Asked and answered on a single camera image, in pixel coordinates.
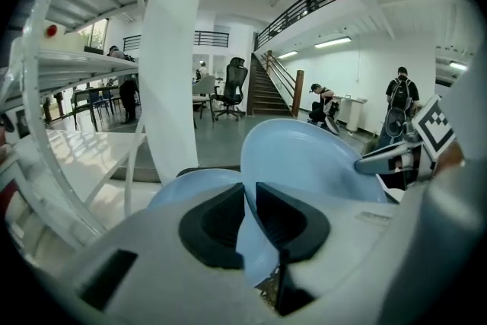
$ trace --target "black cap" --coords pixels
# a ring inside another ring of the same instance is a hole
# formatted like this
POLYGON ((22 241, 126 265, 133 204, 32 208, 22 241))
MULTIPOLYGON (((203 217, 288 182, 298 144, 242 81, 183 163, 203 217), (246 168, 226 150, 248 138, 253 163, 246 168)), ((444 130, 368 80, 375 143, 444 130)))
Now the black cap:
POLYGON ((314 90, 316 90, 317 88, 321 88, 321 86, 318 83, 313 83, 311 85, 310 92, 314 92, 314 90))

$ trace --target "black and white checkered tag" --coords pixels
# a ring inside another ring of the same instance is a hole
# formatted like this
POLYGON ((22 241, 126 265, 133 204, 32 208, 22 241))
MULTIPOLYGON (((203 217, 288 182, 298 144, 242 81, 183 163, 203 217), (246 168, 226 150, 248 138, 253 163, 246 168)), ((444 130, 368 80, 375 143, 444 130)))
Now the black and white checkered tag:
POLYGON ((439 95, 433 95, 426 106, 412 119, 412 124, 422 137, 434 161, 455 139, 454 131, 438 104, 440 99, 439 95))

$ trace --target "black pants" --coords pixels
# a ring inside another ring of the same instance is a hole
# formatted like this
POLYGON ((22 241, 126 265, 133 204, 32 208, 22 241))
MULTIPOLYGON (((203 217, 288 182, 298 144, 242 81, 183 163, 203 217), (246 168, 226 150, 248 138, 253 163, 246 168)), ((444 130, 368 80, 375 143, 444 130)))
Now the black pants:
POLYGON ((135 119, 135 98, 134 93, 137 87, 133 80, 128 80, 120 86, 120 100, 126 111, 127 119, 135 119))
POLYGON ((310 112, 309 117, 313 122, 323 122, 325 120, 326 115, 323 112, 320 102, 313 102, 311 109, 312 111, 310 112))

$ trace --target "black railing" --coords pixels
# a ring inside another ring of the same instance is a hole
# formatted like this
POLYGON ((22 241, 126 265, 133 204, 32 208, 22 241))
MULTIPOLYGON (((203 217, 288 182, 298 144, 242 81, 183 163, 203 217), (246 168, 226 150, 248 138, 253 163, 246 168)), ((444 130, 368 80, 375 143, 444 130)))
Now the black railing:
POLYGON ((269 42, 273 37, 291 26, 293 23, 308 16, 318 8, 322 8, 324 5, 328 5, 334 1, 335 0, 298 0, 257 36, 255 50, 259 49, 264 43, 269 42))
POLYGON ((123 39, 123 51, 138 49, 140 46, 140 35, 125 37, 123 39))
MULTIPOLYGON (((219 33, 218 31, 201 31, 196 30, 193 39, 193 45, 220 46, 228 48, 228 33, 219 33)), ((140 47, 140 35, 125 37, 123 39, 123 51, 134 50, 140 47)))
POLYGON ((193 45, 221 46, 228 48, 228 33, 196 30, 193 45))

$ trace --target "stair railing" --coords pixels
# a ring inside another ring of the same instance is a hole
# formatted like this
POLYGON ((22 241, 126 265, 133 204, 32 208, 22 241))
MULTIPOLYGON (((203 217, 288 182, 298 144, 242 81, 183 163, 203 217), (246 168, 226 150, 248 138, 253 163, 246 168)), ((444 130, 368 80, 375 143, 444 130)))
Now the stair railing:
POLYGON ((291 96, 291 114, 294 118, 297 118, 299 113, 299 103, 301 102, 301 94, 303 92, 304 71, 296 71, 296 77, 293 78, 280 61, 272 55, 272 50, 269 50, 267 54, 262 55, 261 59, 265 64, 267 75, 270 76, 270 71, 273 71, 276 78, 291 96))

